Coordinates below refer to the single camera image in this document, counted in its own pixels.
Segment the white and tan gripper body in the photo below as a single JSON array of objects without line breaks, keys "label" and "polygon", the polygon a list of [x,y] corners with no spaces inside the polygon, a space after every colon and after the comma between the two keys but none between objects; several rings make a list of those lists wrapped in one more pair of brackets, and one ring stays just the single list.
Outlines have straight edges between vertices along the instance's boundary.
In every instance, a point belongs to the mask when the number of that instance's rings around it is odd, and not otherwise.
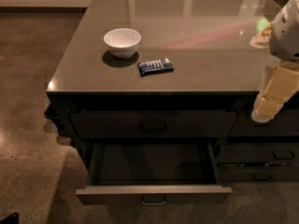
[{"label": "white and tan gripper body", "polygon": [[259,123],[270,121],[298,91],[298,62],[282,61],[276,67],[266,67],[251,118]]}]

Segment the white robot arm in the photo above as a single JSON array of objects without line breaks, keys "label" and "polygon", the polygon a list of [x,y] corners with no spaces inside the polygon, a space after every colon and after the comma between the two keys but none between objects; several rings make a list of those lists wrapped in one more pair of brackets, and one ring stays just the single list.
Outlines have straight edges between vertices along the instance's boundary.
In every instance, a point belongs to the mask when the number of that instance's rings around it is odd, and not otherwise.
[{"label": "white robot arm", "polygon": [[289,0],[249,44],[280,58],[276,67],[265,68],[251,113],[254,121],[266,123],[299,91],[299,0]]}]

